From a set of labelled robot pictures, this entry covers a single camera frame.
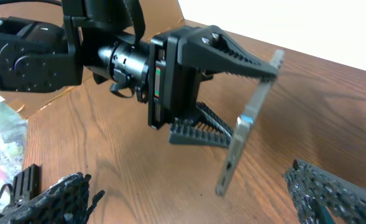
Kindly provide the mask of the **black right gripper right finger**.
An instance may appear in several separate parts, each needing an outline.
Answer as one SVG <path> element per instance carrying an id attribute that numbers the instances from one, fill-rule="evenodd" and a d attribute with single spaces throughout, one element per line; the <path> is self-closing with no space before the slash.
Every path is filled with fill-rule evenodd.
<path id="1" fill-rule="evenodd" d="M 366 223 L 366 189 L 301 159 L 283 176 L 300 223 Z"/>

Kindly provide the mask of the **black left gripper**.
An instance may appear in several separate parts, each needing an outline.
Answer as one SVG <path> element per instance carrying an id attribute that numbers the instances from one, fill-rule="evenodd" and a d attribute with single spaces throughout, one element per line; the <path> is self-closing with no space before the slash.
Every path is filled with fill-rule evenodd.
<path id="1" fill-rule="evenodd" d="M 228 147 L 233 129 L 196 102 L 201 70 L 269 81 L 278 69 L 248 53 L 218 26 L 173 29 L 150 41 L 148 124 L 171 124 L 169 143 Z"/>

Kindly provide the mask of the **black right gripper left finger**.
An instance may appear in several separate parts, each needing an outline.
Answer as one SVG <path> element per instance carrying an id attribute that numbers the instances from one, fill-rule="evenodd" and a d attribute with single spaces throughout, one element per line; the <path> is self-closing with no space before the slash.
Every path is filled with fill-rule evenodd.
<path id="1" fill-rule="evenodd" d="M 91 175 L 77 172 L 62 177 L 55 185 L 10 212 L 0 214 L 0 224 L 87 223 L 103 198 L 100 190 L 89 202 Z"/>

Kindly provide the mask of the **Galaxy S25 Ultra smartphone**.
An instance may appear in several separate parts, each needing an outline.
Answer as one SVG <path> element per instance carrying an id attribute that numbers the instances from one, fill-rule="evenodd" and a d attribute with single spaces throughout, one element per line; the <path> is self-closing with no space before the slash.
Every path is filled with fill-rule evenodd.
<path id="1" fill-rule="evenodd" d="M 251 99 L 245 105 L 242 114 L 237 117 L 234 134 L 232 135 L 227 156 L 215 187 L 215 194 L 218 197 L 225 196 L 228 190 L 234 171 L 249 139 L 250 132 L 273 84 L 274 81 L 260 81 Z"/>

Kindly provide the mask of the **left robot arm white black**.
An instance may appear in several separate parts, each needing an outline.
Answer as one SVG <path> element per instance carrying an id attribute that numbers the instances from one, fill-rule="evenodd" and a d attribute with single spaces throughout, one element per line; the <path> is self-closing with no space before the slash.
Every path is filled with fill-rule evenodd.
<path id="1" fill-rule="evenodd" d="M 283 63 L 277 50 L 265 62 L 244 50 L 218 26 L 182 26 L 144 42 L 138 1 L 60 1 L 63 25 L 18 17 L 0 18 L 0 90 L 51 93 L 83 81 L 112 81 L 148 106 L 148 124 L 170 125 L 172 144 L 235 146 L 250 130 Z M 231 128 L 197 100 L 199 86 L 215 74 L 259 81 Z"/>

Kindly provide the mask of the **cardboard sheet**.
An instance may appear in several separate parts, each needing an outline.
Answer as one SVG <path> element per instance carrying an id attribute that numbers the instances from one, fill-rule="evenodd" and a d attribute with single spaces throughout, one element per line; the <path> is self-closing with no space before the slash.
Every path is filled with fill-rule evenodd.
<path id="1" fill-rule="evenodd" d="M 53 93 L 83 82 L 112 81 L 144 101 L 149 45 L 145 38 L 183 18 L 176 1 L 58 1 L 60 25 L 0 17 L 0 91 Z"/>

